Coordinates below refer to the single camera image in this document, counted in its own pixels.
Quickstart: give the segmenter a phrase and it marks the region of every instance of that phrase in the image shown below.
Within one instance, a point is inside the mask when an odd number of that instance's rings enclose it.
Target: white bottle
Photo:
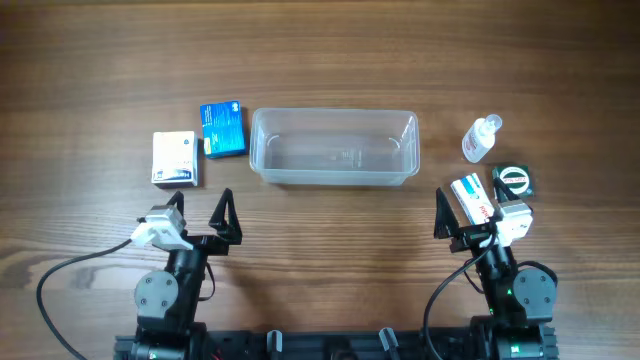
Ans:
[[[476,163],[496,143],[496,131],[502,127],[500,116],[491,114],[473,123],[471,129],[462,138],[462,152],[467,160]]]

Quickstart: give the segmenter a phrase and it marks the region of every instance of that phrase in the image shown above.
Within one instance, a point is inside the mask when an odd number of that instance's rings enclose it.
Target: blue box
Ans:
[[[208,158],[247,153],[239,101],[200,106],[204,154]]]

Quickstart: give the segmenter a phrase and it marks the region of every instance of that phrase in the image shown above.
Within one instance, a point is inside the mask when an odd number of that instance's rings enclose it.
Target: white box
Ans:
[[[153,133],[151,183],[198,186],[198,138],[193,131]]]
[[[473,173],[451,184],[471,224],[483,224],[493,215],[493,205],[484,191],[478,175]]]

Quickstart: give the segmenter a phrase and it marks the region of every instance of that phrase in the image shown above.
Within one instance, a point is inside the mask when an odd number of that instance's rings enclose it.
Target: clear plastic container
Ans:
[[[267,182],[401,185],[420,169],[410,111],[270,109],[253,114],[250,164]]]

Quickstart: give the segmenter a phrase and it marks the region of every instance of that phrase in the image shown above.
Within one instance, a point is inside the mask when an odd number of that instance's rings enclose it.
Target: wooden table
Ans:
[[[192,233],[225,187],[245,233],[211,259],[210,329],[417,329],[468,254],[432,238],[438,186],[530,166],[535,221],[518,260],[560,277],[562,359],[640,353],[640,21],[624,2],[289,2],[0,10],[0,358],[67,359],[35,304],[54,264],[112,247],[170,191],[150,183],[154,131],[200,132],[199,105],[402,109],[421,168],[398,188],[267,184],[247,156],[202,159]],[[472,122],[505,123],[481,164]],[[129,246],[55,274],[45,303],[67,339],[109,358],[136,325],[133,289],[166,254]],[[211,289],[207,280],[204,291]],[[457,279],[432,325],[486,314]]]

